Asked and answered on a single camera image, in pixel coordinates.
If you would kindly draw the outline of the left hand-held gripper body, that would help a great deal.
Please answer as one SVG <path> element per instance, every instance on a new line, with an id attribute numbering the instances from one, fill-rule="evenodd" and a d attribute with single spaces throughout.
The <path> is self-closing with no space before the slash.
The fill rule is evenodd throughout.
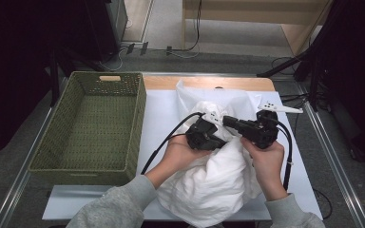
<path id="1" fill-rule="evenodd" d="M 218 128 L 203 118 L 204 113 L 199 113 L 199 118 L 191 124 L 185 132 L 188 145 L 192 149 L 213 151 L 222 148 L 226 141 L 215 136 Z"/>

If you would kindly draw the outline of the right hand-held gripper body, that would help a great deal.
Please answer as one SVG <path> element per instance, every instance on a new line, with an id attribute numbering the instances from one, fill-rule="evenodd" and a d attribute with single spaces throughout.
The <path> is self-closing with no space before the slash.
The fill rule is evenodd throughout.
<path id="1" fill-rule="evenodd" d="M 279 112 L 300 114 L 303 110 L 271 103 L 260 104 L 259 112 L 256 114 L 254 121 L 238 121 L 238 132 L 256 147 L 266 149 L 277 140 L 279 128 L 281 127 L 289 146 L 292 146 L 292 136 L 288 128 L 279 121 Z"/>

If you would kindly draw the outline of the white mesh laundry bag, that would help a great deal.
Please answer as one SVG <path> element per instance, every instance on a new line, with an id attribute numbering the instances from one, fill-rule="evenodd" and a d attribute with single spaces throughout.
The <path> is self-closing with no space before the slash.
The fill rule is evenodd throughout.
<path id="1" fill-rule="evenodd" d="M 189 87 L 182 80 L 177 82 L 176 91 L 180 118 L 196 112 L 203 113 L 202 117 L 217 127 L 214 135 L 226 142 L 230 142 L 238 133 L 226 129 L 222 125 L 222 118 L 231 116 L 254 121 L 262 99 L 261 95 L 251 95 L 244 90 Z"/>

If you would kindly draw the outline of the white garment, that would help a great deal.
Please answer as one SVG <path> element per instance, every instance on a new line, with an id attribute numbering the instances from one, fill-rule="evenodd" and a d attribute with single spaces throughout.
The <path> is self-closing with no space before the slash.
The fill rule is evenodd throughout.
<path id="1" fill-rule="evenodd" d="M 158 189 L 160 205 L 197 228 L 221 223 L 261 193 L 238 133 L 222 127 L 216 136 L 226 145 L 193 161 Z"/>

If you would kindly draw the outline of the green woven basket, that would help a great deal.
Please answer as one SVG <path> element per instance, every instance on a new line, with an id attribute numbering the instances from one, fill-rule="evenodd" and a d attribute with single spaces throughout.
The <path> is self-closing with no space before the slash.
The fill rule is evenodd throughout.
<path id="1" fill-rule="evenodd" d="M 137 171 L 145 102 L 139 72 L 73 72 L 29 172 L 53 184 L 128 183 Z"/>

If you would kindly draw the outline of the person's left hand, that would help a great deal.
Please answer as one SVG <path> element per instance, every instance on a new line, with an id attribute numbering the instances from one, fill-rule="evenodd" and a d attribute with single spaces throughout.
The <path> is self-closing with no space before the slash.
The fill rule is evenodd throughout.
<path id="1" fill-rule="evenodd" d="M 185 136 L 176 136 L 168 141 L 159 166 L 164 173 L 171 175 L 184 169 L 194 160 L 209 154 L 210 151 L 207 150 L 192 149 Z"/>

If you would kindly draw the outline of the person's right hand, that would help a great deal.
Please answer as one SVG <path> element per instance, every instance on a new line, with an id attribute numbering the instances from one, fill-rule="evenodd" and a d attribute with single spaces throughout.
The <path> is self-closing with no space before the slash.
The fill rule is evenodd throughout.
<path id="1" fill-rule="evenodd" d="M 266 149 L 260 149 L 245 138 L 241 138 L 240 141 L 253 159 L 253 166 L 256 169 L 259 183 L 280 183 L 284 147 L 278 142 L 273 142 Z"/>

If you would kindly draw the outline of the black metal stand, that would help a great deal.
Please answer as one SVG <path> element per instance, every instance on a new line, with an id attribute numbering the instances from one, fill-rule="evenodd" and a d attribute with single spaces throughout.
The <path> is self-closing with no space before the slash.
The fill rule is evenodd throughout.
<path id="1" fill-rule="evenodd" d="M 311 52 L 309 49 L 306 49 L 305 51 L 301 52 L 299 55 L 290 57 L 287 61 L 281 63 L 278 66 L 273 66 L 271 69 L 269 69 L 265 72 L 258 73 L 256 75 L 256 77 L 257 78 L 270 78 L 270 77 L 280 73 L 281 71 L 283 71 L 284 69 L 286 69 L 288 67 L 297 66 L 297 68 L 293 74 L 293 76 L 296 77 L 297 74 L 299 74 L 302 71 L 304 64 L 306 64 L 308 62 L 308 59 L 310 57 L 311 57 Z"/>

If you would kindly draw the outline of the light wooden desk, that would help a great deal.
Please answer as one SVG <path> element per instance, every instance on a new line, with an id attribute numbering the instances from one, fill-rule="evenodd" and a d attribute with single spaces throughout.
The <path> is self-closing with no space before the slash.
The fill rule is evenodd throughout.
<path id="1" fill-rule="evenodd" d="M 306 49 L 316 27 L 323 25 L 334 0 L 181 0 L 182 45 L 185 20 L 196 17 L 202 4 L 201 19 L 280 24 L 290 49 L 299 55 Z"/>

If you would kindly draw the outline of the dark curtain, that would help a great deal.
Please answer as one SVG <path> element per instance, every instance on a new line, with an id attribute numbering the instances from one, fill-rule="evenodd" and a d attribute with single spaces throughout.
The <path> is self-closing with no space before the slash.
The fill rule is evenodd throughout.
<path id="1" fill-rule="evenodd" d="M 334 0 L 317 42 L 331 111 L 365 161 L 365 0 Z"/>
<path id="2" fill-rule="evenodd" d="M 81 0 L 0 0 L 0 150 L 50 91 L 49 55 L 83 8 Z"/>

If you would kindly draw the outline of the black cabinet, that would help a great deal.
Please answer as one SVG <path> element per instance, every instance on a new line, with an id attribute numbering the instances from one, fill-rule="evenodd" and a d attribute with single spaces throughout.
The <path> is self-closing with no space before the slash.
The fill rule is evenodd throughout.
<path id="1" fill-rule="evenodd" d="M 125 0 L 85 0 L 95 59 L 107 61 L 121 50 L 128 16 Z"/>

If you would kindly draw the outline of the metal frame rail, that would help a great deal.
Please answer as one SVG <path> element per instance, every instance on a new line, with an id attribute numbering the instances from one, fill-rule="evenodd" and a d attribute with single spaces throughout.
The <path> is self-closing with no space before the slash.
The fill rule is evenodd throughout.
<path id="1" fill-rule="evenodd" d="M 365 228 L 365 210 L 361 201 L 346 174 L 341 161 L 339 160 L 336 150 L 329 139 L 328 133 L 320 119 L 318 113 L 314 111 L 309 102 L 304 104 L 303 110 L 309 116 L 309 119 L 316 131 L 317 138 L 322 146 L 322 151 L 327 158 L 331 167 L 336 183 L 341 192 L 342 197 L 348 207 L 353 218 L 356 228 Z"/>
<path id="2" fill-rule="evenodd" d="M 29 148 L 28 154 L 26 155 L 16 177 L 10 186 L 9 191 L 4 197 L 4 200 L 0 206 L 0 228 L 7 228 L 11 220 L 12 214 L 16 209 L 16 206 L 21 199 L 23 192 L 28 184 L 30 172 L 28 171 L 29 164 L 32 156 L 34 155 L 35 149 L 38 142 L 40 141 L 43 131 L 46 129 L 50 117 L 53 112 L 53 107 L 50 107 L 45 115 L 45 119 L 41 123 L 39 130 Z"/>

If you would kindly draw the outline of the black metal post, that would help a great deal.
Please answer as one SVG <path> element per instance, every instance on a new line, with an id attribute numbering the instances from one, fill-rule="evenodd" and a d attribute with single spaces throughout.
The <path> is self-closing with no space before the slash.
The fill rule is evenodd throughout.
<path id="1" fill-rule="evenodd" d="M 56 61 L 56 50 L 53 49 L 49 56 L 49 72 L 51 79 L 51 102 L 50 106 L 54 107 L 59 98 L 59 78 L 58 66 Z"/>

